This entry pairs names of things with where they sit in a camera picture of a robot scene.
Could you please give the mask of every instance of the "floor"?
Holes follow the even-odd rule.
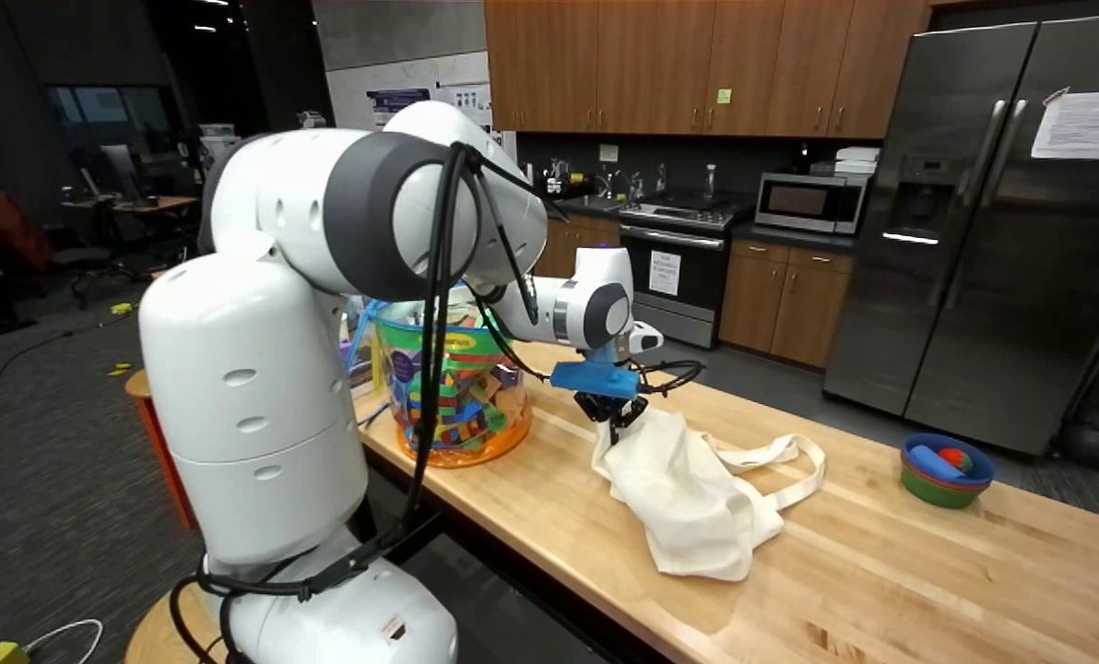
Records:
[[[129,631],[184,572],[199,539],[166,509],[125,376],[140,365],[136,317],[111,302],[140,302],[133,284],[103,284],[89,310],[52,288],[26,299],[33,325],[0,336],[0,642],[30,642],[59,623],[96,616],[107,634],[92,660],[122,660]],[[704,384],[826,421],[881,443],[911,424],[819,395],[819,373],[745,350],[686,350],[708,362]],[[1099,513],[1099,472],[1066,461],[996,454],[999,476],[1025,491]],[[372,480],[380,520],[398,513],[391,483]],[[601,660],[579,634],[450,539],[406,564],[461,623],[461,660]],[[77,660],[89,631],[37,649],[41,664]]]

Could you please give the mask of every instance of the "kitchen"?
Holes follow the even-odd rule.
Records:
[[[904,100],[900,77],[918,30],[1069,18],[1095,15],[1099,4],[797,0],[690,11],[660,0],[601,4],[605,22],[594,22],[594,11],[594,4],[483,4],[494,122],[516,129],[520,162],[538,184],[553,184],[568,218],[550,232],[542,273],[572,273],[572,251],[583,243],[623,243],[634,258],[638,314],[679,343],[727,343],[811,365],[822,369],[822,391],[833,398],[1025,457],[1051,454],[1099,350],[1099,266],[1095,273],[1066,266],[1062,302],[1022,314],[1014,343],[1029,354],[1029,325],[1055,321],[1062,306],[1095,310],[1081,325],[1051,325],[1047,336],[1062,339],[1047,343],[1044,358],[1007,358],[974,343],[959,350],[944,336],[929,347],[933,332],[948,328],[940,299],[951,310],[963,291],[948,280],[963,277],[951,269],[966,225],[933,210],[937,225],[948,221],[948,232],[959,232],[926,236],[929,247],[940,243],[933,258],[922,258],[926,247],[915,236],[922,210],[911,210],[915,221],[885,229],[892,207],[907,210],[907,196],[955,192],[963,177],[974,181],[985,170],[992,155],[977,155],[977,140],[992,100],[999,107],[1010,100],[1029,48],[1018,44],[1018,66],[1007,66],[1007,85],[988,92],[988,103],[951,103],[966,96],[959,70],[977,74],[988,66],[981,55],[999,59],[977,44],[955,44],[974,55],[948,59],[951,70],[922,63],[904,81],[907,89],[937,85],[929,100],[951,103],[955,118],[926,114],[922,100]],[[922,125],[937,122],[970,129],[933,144],[918,140]],[[1040,103],[1029,107],[1022,136],[1033,136],[1036,122]],[[874,162],[881,148],[892,151],[885,170]],[[915,184],[907,159],[933,170],[937,159],[926,155],[948,155],[944,170],[955,173],[918,173]],[[1033,255],[1029,269],[1044,269],[1036,255],[1051,255],[1047,243],[999,247],[996,258]],[[900,306],[892,291],[904,288],[881,284],[878,266],[889,266],[892,251],[918,255],[933,269],[922,277],[929,306],[907,314],[926,317],[918,328],[881,317],[881,306]],[[970,354],[966,376],[955,376],[959,354]]]

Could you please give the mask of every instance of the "refrigerator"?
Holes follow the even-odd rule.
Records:
[[[1099,350],[1099,15],[911,41],[822,391],[1047,454]]]

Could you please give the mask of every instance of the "office chair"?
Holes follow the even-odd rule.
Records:
[[[52,266],[66,277],[77,310],[89,306],[89,284],[103,273],[125,273],[122,236],[114,229],[114,199],[63,207],[63,221],[48,225]]]

